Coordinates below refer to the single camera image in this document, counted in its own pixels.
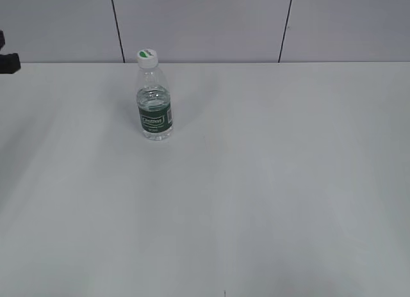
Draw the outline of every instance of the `water bottle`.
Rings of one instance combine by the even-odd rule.
[[[136,103],[143,134],[150,140],[164,140],[172,132],[171,98],[167,79],[158,67],[158,56],[152,49],[138,52]]]

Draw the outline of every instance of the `white table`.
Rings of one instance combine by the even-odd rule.
[[[410,64],[136,65],[0,76],[0,296],[410,295]]]

